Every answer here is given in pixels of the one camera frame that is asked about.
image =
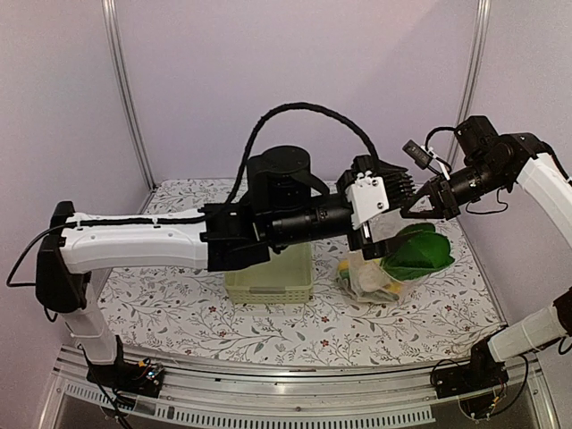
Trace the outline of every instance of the metal track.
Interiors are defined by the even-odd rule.
[[[135,155],[139,163],[139,169],[143,175],[143,180],[149,190],[156,187],[155,178],[151,171],[151,164],[147,156],[145,143],[141,135],[139,121],[135,112],[135,104],[127,76],[127,69],[125,68],[125,59],[123,57],[122,41],[119,33],[119,24],[117,21],[117,12],[115,11],[114,0],[102,0],[104,10],[105,29],[107,31],[107,41],[109,42],[109,49],[114,63],[115,78],[119,86],[119,93],[122,98],[123,111],[127,118],[127,124],[130,131],[131,142],[135,149]]]
[[[484,42],[486,41],[486,33],[489,28],[489,15],[491,11],[491,0],[479,0],[476,11],[475,34],[473,36],[473,45],[471,46],[471,56],[468,65],[467,80],[465,82],[465,90],[461,99],[461,106],[458,110],[457,120],[455,124],[463,122],[469,115],[473,97],[475,96],[476,81],[481,61],[483,59]],[[458,144],[455,136],[451,137],[449,152],[447,153],[447,162],[453,165],[457,160]]]
[[[287,367],[176,356],[126,348],[128,360],[164,363],[160,397],[137,397],[130,414],[192,427],[229,429],[398,428],[434,422],[442,402],[429,384],[432,364],[392,367]],[[532,373],[539,372],[533,362]],[[62,394],[108,407],[85,380],[81,352],[64,347],[55,364]],[[518,359],[509,366],[520,383]]]

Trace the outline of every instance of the yellow vegetable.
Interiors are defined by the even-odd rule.
[[[338,272],[349,270],[349,261],[348,259],[344,259],[340,261],[338,264]]]
[[[389,284],[386,284],[383,288],[385,290],[387,290],[388,292],[395,293],[396,295],[399,295],[401,292],[401,283],[391,282]]]

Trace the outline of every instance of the pink wall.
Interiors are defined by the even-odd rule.
[[[473,114],[499,132],[530,131],[550,143],[572,172],[572,4],[557,0],[492,2]],[[488,198],[488,206],[493,206]],[[515,322],[549,305],[572,286],[572,250],[542,209],[520,189],[509,211],[464,214],[462,224]],[[572,356],[540,354],[562,427],[572,421]]]
[[[346,114],[382,158],[413,167],[403,145],[457,116],[476,5],[118,2],[130,82],[156,176],[233,177],[257,119],[291,101]],[[445,153],[449,141],[435,138]],[[324,179],[337,179],[355,155],[365,153],[351,132],[312,113],[272,119],[254,151],[279,144],[307,148]]]
[[[0,1],[0,278],[55,203],[136,210],[146,190],[130,143],[100,2]],[[21,280],[34,277],[26,264]],[[0,427],[32,427],[62,344],[34,290],[0,287]]]

